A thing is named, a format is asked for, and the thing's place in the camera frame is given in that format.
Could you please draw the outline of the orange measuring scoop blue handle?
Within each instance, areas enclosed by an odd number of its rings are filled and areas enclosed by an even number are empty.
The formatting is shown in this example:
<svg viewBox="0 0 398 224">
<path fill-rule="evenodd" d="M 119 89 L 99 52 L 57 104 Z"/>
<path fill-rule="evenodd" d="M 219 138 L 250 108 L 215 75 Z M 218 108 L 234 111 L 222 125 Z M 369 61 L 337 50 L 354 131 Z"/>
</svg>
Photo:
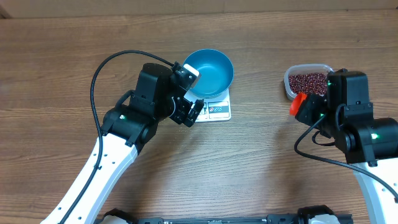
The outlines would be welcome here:
<svg viewBox="0 0 398 224">
<path fill-rule="evenodd" d="M 292 101 L 292 104 L 289 109 L 289 114 L 291 116 L 296 116 L 297 113 L 299 112 L 299 109 L 301 107 L 301 104 L 306 100 L 307 95 L 305 93 L 298 93 L 297 96 L 294 98 Z"/>
</svg>

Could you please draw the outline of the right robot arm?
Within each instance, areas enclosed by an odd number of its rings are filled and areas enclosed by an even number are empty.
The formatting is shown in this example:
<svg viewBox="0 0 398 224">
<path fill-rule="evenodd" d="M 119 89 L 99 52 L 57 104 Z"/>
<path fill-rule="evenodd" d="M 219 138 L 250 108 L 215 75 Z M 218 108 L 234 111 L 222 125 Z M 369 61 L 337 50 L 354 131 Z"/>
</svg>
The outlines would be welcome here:
<svg viewBox="0 0 398 224">
<path fill-rule="evenodd" d="M 299 93 L 290 114 L 308 129 L 294 151 L 306 158 L 351 169 L 363 193 L 371 223 L 397 223 L 397 121 L 374 118 L 368 78 L 363 72 L 341 69 L 326 76 L 324 95 Z M 345 162 L 299 151 L 312 130 L 332 138 Z"/>
</svg>

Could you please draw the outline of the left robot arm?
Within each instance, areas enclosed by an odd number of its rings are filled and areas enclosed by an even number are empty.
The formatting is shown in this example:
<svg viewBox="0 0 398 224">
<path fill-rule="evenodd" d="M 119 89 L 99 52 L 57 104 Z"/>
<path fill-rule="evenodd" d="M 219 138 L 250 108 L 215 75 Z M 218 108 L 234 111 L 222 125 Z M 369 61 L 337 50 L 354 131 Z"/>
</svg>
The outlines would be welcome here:
<svg viewBox="0 0 398 224">
<path fill-rule="evenodd" d="M 170 118 L 188 127 L 195 123 L 204 102 L 191 102 L 185 94 L 200 77 L 187 63 L 172 68 L 144 64 L 136 89 L 126 92 L 105 114 L 91 156 L 43 222 L 94 223 L 116 182 L 154 137 L 162 120 Z"/>
</svg>

